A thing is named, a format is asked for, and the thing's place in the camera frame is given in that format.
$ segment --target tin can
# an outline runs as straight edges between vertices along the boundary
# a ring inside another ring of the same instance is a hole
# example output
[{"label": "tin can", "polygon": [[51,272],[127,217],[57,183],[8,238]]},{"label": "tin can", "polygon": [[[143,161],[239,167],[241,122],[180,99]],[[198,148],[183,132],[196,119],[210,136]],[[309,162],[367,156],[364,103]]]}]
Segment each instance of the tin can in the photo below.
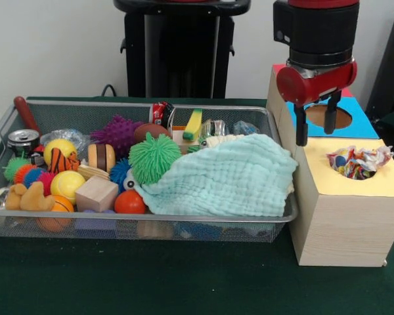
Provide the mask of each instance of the tin can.
[{"label": "tin can", "polygon": [[16,157],[25,158],[39,146],[39,133],[32,129],[13,131],[7,138],[7,148],[10,148]]}]

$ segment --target wooden shape sorter box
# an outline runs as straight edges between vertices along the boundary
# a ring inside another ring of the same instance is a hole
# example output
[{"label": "wooden shape sorter box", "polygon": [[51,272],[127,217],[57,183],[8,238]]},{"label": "wooden shape sorter box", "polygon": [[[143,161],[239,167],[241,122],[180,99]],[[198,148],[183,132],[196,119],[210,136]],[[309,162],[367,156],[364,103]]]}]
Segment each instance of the wooden shape sorter box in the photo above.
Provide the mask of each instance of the wooden shape sorter box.
[{"label": "wooden shape sorter box", "polygon": [[349,97],[346,103],[343,98],[353,119],[349,127],[325,136],[309,122],[307,146],[296,146],[293,110],[281,99],[275,79],[273,69],[267,107],[283,147],[299,163],[294,184],[300,213],[290,225],[299,264],[382,266],[394,242],[394,160],[370,179],[353,180],[333,170],[326,154],[348,146],[377,149],[383,140]]}]

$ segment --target crumpled candy wrapper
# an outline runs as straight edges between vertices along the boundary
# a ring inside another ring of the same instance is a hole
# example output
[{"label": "crumpled candy wrapper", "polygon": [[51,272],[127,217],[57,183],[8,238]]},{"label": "crumpled candy wrapper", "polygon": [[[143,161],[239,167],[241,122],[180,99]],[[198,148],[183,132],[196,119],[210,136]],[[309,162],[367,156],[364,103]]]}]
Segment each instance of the crumpled candy wrapper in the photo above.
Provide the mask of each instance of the crumpled candy wrapper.
[{"label": "crumpled candy wrapper", "polygon": [[382,146],[377,150],[361,149],[356,146],[339,149],[327,154],[330,166],[349,179],[364,180],[373,177],[394,156],[391,146]]}]

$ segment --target black stand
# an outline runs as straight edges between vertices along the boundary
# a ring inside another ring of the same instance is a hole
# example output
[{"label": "black stand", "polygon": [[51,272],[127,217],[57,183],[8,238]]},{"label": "black stand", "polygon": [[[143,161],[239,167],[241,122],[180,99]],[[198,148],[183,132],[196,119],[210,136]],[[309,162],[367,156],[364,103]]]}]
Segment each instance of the black stand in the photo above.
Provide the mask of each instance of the black stand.
[{"label": "black stand", "polygon": [[231,16],[250,0],[170,3],[114,0],[124,18],[129,96],[224,98]]}]

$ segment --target green spiky ball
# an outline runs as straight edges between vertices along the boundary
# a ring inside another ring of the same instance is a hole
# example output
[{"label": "green spiky ball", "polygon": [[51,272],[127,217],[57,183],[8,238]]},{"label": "green spiky ball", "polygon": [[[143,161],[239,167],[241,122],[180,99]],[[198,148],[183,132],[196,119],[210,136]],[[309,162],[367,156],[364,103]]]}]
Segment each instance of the green spiky ball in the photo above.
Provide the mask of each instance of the green spiky ball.
[{"label": "green spiky ball", "polygon": [[131,147],[129,164],[139,184],[154,184],[180,157],[181,150],[171,138],[159,135],[159,138],[155,139],[147,133],[145,141]]},{"label": "green spiky ball", "polygon": [[22,157],[14,157],[12,158],[9,163],[7,164],[5,169],[5,178],[9,182],[13,182],[14,175],[22,166],[26,164],[30,164],[31,162],[28,159],[24,159]]}]

